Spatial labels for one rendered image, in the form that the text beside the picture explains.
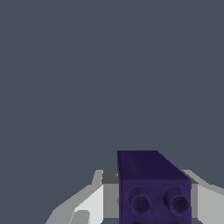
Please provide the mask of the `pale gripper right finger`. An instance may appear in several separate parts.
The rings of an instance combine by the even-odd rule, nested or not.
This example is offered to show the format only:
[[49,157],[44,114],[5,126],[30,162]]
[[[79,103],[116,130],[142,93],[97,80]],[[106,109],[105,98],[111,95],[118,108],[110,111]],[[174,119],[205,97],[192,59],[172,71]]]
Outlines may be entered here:
[[224,189],[208,184],[191,170],[182,172],[192,181],[192,217],[202,224],[224,224]]

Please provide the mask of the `dark purple studded brick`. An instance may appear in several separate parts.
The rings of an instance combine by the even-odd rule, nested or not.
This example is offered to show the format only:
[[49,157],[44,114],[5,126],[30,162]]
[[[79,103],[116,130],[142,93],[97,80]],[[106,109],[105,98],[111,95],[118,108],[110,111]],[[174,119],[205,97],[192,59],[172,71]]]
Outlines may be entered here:
[[192,181],[156,150],[119,150],[119,224],[192,224]]

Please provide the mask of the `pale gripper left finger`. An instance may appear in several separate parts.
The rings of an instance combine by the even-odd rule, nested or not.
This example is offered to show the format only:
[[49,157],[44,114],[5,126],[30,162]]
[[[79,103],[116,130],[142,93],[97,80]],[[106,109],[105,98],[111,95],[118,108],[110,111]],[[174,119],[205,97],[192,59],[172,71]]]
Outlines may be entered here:
[[92,184],[56,207],[45,224],[102,224],[118,218],[118,171],[96,170]]

